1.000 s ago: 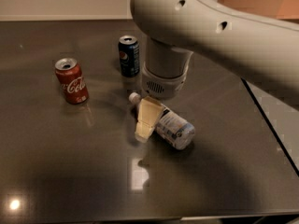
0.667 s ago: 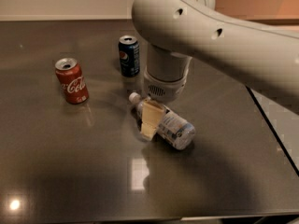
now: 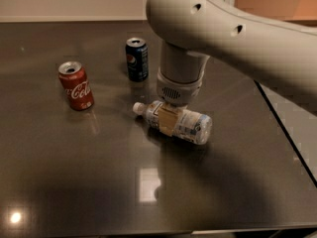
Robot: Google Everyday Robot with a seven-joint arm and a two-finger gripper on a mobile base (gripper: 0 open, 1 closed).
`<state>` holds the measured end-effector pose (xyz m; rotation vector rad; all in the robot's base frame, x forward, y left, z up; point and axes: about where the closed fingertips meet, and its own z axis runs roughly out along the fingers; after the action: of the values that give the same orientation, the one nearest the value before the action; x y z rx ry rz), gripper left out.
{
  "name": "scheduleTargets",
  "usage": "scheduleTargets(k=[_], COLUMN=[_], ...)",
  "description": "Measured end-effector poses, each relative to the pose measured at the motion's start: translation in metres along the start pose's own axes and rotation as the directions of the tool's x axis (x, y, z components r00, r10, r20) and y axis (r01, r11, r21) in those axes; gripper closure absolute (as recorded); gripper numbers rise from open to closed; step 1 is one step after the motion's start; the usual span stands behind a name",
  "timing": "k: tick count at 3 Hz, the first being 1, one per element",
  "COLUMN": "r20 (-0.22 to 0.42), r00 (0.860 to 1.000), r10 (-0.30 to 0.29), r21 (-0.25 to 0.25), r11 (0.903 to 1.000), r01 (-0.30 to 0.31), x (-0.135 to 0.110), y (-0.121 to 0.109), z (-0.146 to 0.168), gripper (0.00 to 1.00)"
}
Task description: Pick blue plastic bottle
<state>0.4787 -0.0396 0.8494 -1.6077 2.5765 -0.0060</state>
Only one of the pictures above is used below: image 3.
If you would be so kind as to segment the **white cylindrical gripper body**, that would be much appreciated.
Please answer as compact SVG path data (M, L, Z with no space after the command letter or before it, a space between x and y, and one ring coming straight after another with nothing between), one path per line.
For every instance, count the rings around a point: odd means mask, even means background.
M194 82L180 83L168 79L158 72L157 94L160 99L173 106L187 106L199 93L202 78Z

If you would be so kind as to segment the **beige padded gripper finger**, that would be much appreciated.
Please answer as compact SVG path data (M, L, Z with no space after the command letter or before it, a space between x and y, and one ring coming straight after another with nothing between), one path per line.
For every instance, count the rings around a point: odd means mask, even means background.
M181 113L182 110L180 108L173 107L170 104L164 103L158 109L159 130L165 135L171 137Z

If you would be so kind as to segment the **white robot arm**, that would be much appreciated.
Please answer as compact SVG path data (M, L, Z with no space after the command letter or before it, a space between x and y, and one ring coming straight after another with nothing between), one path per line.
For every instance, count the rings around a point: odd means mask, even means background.
M147 0L146 15L162 39L157 90L169 105L197 96L212 57L316 112L315 29L248 14L234 0Z

